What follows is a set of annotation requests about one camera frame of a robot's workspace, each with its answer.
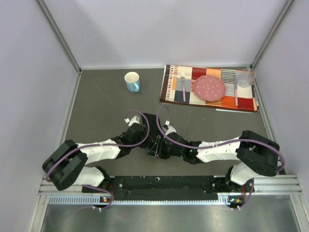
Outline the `black zip tool case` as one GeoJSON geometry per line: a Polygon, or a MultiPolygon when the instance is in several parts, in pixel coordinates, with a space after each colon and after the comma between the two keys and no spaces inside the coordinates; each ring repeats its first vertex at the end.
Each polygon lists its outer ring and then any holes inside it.
{"type": "Polygon", "coordinates": [[[158,136],[161,136],[162,133],[158,129],[158,126],[156,124],[156,115],[149,114],[149,113],[143,113],[145,117],[147,118],[150,126],[150,133],[146,140],[148,145],[154,145],[158,136]]]}

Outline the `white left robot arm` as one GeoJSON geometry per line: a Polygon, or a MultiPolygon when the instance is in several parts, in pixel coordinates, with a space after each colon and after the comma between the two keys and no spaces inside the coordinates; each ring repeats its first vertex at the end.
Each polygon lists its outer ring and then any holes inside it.
{"type": "Polygon", "coordinates": [[[103,142],[79,144],[66,140],[43,163],[45,180],[52,182],[59,191],[72,185],[88,185],[98,191],[106,191],[110,184],[107,173],[100,167],[91,168],[87,165],[125,157],[132,149],[145,146],[150,134],[146,115],[142,115],[142,123],[138,116],[126,118],[125,121],[128,124],[126,132],[103,142]]]}

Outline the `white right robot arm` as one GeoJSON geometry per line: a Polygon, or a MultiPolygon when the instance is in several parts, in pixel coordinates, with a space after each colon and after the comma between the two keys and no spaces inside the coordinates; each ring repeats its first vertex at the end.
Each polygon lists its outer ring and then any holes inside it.
{"type": "Polygon", "coordinates": [[[170,125],[165,130],[165,134],[158,131],[149,134],[146,140],[149,156],[165,160],[175,156],[190,164],[236,160],[239,163],[229,168],[225,179],[230,191],[237,191],[259,175],[273,177],[281,170],[280,146],[253,131],[245,130],[229,141],[202,142],[183,139],[170,125]]]}

